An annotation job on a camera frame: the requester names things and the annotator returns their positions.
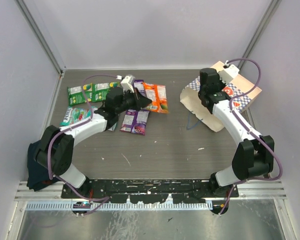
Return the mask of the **green snack packet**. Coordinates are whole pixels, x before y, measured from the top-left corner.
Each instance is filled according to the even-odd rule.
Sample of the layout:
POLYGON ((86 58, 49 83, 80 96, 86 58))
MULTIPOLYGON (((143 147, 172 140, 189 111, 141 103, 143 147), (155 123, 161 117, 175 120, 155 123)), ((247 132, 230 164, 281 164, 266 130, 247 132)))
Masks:
POLYGON ((92 89, 92 102, 96 103, 104 101, 110 89, 119 86, 119 81, 94 84, 92 89))
POLYGON ((67 93, 68 93, 68 104, 69 106, 75 106, 79 104, 86 103, 86 98, 84 97, 84 94, 82 92, 84 91, 84 94, 89 102, 92 101, 93 96, 93 84, 85 84, 83 87, 81 86, 75 86, 75 87, 68 87, 67 93))

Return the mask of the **teal mint candy packet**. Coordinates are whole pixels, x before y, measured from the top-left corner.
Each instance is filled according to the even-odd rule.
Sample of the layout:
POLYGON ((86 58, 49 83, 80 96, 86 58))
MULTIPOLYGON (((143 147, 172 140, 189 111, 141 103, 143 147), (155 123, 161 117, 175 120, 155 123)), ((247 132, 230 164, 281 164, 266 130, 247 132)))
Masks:
POLYGON ((91 113, 90 110, 88 109, 68 106, 65 116, 63 120, 60 122, 60 126, 61 127, 69 126, 77 122, 80 122, 86 118, 89 118, 90 116, 91 113))
POLYGON ((115 123, 112 127, 110 127, 108 130, 109 131, 114 131, 115 129, 116 129, 116 127, 117 127, 117 123, 115 123))

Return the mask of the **purple snack packet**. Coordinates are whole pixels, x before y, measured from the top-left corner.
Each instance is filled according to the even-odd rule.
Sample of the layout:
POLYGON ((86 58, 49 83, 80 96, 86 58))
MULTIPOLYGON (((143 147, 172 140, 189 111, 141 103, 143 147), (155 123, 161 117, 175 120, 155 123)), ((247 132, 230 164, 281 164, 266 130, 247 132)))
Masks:
POLYGON ((120 131, 144 136, 149 113, 148 110, 127 110, 120 131))
POLYGON ((133 86, 138 89, 138 91, 140 92, 140 94, 144 97, 146 97, 146 92, 145 92, 145 88, 144 88, 144 85, 143 85, 144 81, 142 79, 136 79, 134 82, 133 82, 133 86))

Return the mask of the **orange snack packet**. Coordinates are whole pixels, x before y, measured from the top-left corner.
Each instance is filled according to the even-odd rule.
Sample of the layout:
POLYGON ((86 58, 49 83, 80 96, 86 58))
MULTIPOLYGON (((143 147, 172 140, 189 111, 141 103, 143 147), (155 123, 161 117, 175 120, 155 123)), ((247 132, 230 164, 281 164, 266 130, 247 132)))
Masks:
POLYGON ((144 82, 143 88, 146 97, 151 100, 151 103, 145 109, 151 112, 167 114, 169 110, 166 86, 144 82))

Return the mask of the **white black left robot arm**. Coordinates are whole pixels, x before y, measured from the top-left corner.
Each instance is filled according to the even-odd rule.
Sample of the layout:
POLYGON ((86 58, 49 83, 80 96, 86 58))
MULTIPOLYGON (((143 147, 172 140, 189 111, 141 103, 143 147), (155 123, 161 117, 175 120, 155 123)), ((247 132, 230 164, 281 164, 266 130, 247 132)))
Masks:
POLYGON ((141 110, 152 103, 138 89, 110 89, 102 106, 92 110, 89 117, 69 125, 56 127, 50 125, 43 133, 34 152, 34 160, 46 168, 53 177, 59 177, 72 187, 78 198, 85 198, 91 190, 90 179, 72 163, 74 147, 83 140, 110 129, 119 115, 127 110, 141 110))

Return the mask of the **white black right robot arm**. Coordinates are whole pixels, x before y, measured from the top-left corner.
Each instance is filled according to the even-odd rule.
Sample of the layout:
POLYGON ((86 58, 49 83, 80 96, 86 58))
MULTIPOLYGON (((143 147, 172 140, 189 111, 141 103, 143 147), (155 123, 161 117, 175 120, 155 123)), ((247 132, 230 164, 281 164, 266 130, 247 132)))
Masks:
POLYGON ((231 105, 231 97, 222 89, 225 84, 214 68, 199 71, 198 97, 201 104, 220 120, 237 145, 231 165, 210 175, 208 187, 215 197, 240 181, 271 173, 274 167, 275 142, 251 127, 231 105))

